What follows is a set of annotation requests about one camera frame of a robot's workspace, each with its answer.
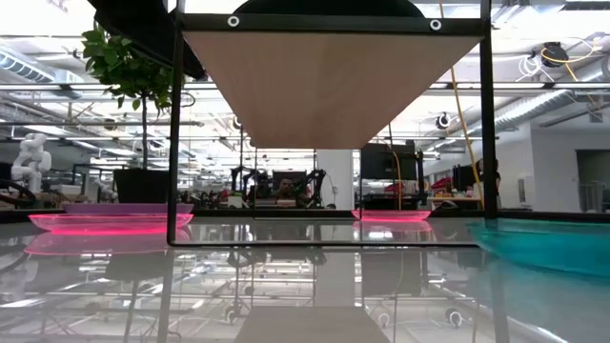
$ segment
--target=potted plant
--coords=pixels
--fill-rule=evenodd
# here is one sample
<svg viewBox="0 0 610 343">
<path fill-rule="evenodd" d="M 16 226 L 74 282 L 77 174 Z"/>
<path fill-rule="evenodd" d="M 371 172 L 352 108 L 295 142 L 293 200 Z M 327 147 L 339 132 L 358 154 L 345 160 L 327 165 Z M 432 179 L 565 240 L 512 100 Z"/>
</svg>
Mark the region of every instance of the potted plant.
<svg viewBox="0 0 610 343">
<path fill-rule="evenodd" d="M 134 111 L 142 110 L 142 169 L 114 171 L 119 202 L 166 202 L 169 173 L 148 170 L 147 115 L 150 103 L 157 117 L 172 105 L 173 70 L 137 51 L 130 39 L 109 35 L 97 24 L 82 35 L 83 57 L 89 58 L 86 71 L 108 85 L 106 92 L 116 98 L 119 109 L 128 97 Z"/>
</svg>

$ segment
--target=shelf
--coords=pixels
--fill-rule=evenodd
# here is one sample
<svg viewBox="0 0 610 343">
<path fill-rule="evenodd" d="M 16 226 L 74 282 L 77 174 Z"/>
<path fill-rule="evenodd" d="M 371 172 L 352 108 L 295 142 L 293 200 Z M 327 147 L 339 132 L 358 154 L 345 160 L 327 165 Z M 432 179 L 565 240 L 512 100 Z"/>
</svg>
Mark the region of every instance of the shelf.
<svg viewBox="0 0 610 343">
<path fill-rule="evenodd" d="M 477 19 L 185 14 L 183 24 L 265 149 L 361 148 L 483 36 Z"/>
</svg>

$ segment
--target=teal bowl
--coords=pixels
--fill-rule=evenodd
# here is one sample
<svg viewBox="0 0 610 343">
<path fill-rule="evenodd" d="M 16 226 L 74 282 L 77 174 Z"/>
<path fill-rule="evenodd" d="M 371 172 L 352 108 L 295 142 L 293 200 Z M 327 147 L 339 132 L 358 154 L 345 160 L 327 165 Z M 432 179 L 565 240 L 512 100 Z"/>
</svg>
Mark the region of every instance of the teal bowl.
<svg viewBox="0 0 610 343">
<path fill-rule="evenodd" d="M 482 249 L 520 265 L 610 276 L 610 224 L 497 219 L 468 230 Z"/>
</svg>

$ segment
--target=plant pot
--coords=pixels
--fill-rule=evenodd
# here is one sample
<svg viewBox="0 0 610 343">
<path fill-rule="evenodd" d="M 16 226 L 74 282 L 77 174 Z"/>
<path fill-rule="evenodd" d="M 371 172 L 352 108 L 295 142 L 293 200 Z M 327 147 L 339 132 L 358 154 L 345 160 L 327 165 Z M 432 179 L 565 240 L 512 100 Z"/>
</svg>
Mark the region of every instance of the plant pot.
<svg viewBox="0 0 610 343">
<path fill-rule="evenodd" d="M 166 203 L 168 201 L 168 171 L 141 169 L 114 171 L 114 181 L 120 203 Z"/>
</svg>

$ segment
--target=metal grommet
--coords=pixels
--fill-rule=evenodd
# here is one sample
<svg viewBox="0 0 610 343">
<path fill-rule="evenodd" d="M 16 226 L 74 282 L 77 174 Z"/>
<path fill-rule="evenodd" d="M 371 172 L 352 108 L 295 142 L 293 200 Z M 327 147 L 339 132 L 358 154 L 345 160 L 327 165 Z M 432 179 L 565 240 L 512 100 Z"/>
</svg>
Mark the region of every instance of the metal grommet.
<svg viewBox="0 0 610 343">
<path fill-rule="evenodd" d="M 440 24 L 440 20 L 438 20 L 438 19 L 435 19 L 430 22 L 430 29 L 432 29 L 432 30 L 440 30 L 441 27 L 442 27 L 442 24 Z"/>
<path fill-rule="evenodd" d="M 229 24 L 229 26 L 232 28 L 236 28 L 239 25 L 239 18 L 232 15 L 229 17 L 229 19 L 227 19 L 227 24 Z"/>
</svg>

